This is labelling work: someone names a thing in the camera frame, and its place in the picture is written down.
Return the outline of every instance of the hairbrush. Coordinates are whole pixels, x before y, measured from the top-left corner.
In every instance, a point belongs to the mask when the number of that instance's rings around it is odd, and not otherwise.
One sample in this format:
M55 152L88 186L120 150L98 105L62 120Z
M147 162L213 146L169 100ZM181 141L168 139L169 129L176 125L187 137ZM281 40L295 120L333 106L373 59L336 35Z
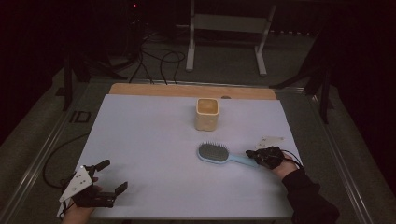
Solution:
M249 157L231 154L227 147L218 143L204 142L198 147L198 157L203 161L224 164L227 161L236 161L245 165L259 167L257 162Z

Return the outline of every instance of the dark background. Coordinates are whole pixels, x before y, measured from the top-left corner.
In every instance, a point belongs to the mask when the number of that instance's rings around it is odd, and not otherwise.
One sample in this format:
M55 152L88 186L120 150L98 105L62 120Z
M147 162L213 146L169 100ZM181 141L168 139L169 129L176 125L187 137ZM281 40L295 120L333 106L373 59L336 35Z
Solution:
M246 1L200 2L196 10L205 13L254 17L268 9L260 1L249 1L257 5L257 11L251 10ZM307 62L317 63L316 55L335 55L332 84L338 88L378 167L396 192L396 178L392 176L396 170L396 6L384 0L353 5L339 2L285 1L278 5L272 30L276 34L285 31L316 35L327 27L327 32L321 33L326 35L318 36ZM133 3L139 9L130 8ZM108 53L121 55L124 45L115 40L127 38L125 27L130 22L138 17L150 28L175 37L175 25L189 23L190 1L7 0L0 3L0 10L1 144L63 67L66 41L95 59ZM333 15L338 16L338 22L324 26ZM337 45L340 38L346 40L345 44Z

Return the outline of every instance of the black glove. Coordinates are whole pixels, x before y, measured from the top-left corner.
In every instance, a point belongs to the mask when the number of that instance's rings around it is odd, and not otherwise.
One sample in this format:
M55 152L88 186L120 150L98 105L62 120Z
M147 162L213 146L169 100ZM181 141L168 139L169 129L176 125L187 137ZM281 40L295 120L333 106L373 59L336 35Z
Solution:
M275 169L285 159L279 147L261 148L256 151L246 151L249 158L254 159L257 164L270 170Z

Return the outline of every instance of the black sleeve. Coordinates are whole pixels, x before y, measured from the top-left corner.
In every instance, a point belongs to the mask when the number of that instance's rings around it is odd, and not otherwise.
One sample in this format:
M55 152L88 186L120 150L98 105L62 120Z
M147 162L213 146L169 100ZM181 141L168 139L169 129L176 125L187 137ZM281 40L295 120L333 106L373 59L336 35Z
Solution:
M294 224L330 224L340 216L338 209L319 195L319 184L314 184L299 169L286 175L283 184L288 190L288 200L294 210Z

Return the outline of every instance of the beige square cup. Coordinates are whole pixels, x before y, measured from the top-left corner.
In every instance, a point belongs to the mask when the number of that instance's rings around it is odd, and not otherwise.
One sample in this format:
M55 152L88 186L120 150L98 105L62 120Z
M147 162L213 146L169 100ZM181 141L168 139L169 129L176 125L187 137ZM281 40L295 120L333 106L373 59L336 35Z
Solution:
M195 129L198 131L215 131L218 126L219 103L216 99L200 98L197 100Z

